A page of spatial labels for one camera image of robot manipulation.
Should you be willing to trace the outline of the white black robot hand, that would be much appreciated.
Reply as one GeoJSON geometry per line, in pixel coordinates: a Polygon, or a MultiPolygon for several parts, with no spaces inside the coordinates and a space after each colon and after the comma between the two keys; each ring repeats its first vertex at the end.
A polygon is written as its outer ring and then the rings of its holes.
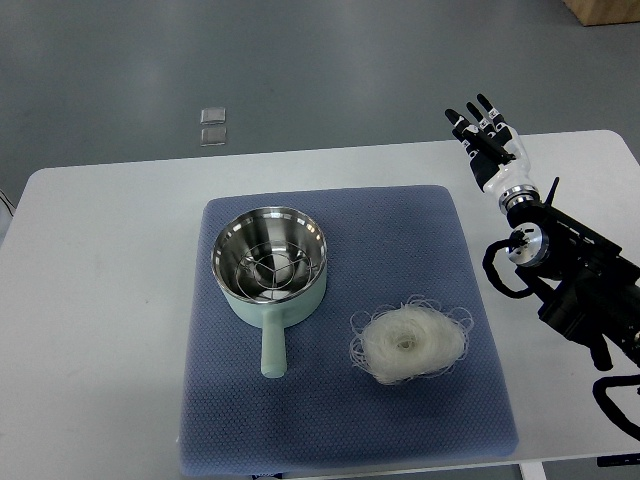
{"type": "Polygon", "coordinates": [[[517,131],[499,110],[482,94],[466,107],[475,123],[448,108],[445,117],[453,126],[452,134],[470,159],[470,168],[484,193],[499,197],[507,189],[529,183],[530,162],[517,131]]]}

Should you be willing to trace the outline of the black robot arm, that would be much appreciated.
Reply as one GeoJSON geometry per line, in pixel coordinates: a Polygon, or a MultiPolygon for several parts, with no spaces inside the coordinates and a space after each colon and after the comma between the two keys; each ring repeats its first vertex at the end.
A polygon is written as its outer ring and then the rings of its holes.
{"type": "Polygon", "coordinates": [[[532,185],[499,197],[512,228],[489,246],[483,267],[505,296],[537,296],[539,319],[566,339],[589,349],[595,367],[612,368],[613,342],[639,361],[639,268],[621,247],[542,199],[532,185]]]}

